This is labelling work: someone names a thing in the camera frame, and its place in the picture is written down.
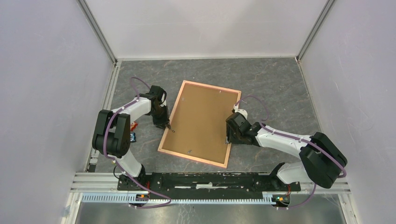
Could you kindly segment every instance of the cork board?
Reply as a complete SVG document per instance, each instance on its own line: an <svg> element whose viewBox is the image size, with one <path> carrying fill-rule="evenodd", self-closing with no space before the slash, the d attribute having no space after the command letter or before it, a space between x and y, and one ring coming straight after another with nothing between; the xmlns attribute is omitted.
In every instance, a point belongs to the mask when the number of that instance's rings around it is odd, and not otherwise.
<svg viewBox="0 0 396 224"><path fill-rule="evenodd" d="M183 81L158 151L226 168L226 119L241 91Z"/></svg>

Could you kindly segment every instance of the black cable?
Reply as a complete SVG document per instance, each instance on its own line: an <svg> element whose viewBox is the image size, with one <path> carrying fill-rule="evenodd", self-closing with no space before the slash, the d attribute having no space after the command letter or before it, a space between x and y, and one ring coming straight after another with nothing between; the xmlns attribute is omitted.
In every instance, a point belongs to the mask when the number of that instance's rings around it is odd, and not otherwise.
<svg viewBox="0 0 396 224"><path fill-rule="evenodd" d="M116 169L116 168L117 168L117 166L114 166L113 175L114 175L115 178L120 179L119 177L117 177L117 176L115 175L115 169Z"/></svg>

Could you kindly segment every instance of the white wall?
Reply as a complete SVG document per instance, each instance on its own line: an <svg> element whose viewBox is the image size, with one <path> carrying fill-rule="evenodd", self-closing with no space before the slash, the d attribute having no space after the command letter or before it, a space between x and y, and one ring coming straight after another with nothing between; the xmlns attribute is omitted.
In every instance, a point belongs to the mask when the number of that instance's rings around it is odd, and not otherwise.
<svg viewBox="0 0 396 224"><path fill-rule="evenodd" d="M326 0L87 0L118 58L295 56Z"/></svg>
<svg viewBox="0 0 396 224"><path fill-rule="evenodd" d="M59 223L111 67L75 0L0 3L0 223Z"/></svg>
<svg viewBox="0 0 396 224"><path fill-rule="evenodd" d="M336 1L302 60L364 224L396 221L395 11L395 1Z"/></svg>

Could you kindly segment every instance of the board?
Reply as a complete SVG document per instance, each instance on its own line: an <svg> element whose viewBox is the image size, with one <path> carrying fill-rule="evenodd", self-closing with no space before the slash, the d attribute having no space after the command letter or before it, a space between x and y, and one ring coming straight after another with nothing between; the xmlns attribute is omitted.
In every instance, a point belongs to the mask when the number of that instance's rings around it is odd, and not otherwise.
<svg viewBox="0 0 396 224"><path fill-rule="evenodd" d="M241 91L183 81L170 125L159 152L226 168L231 144L226 144L226 119Z"/></svg>

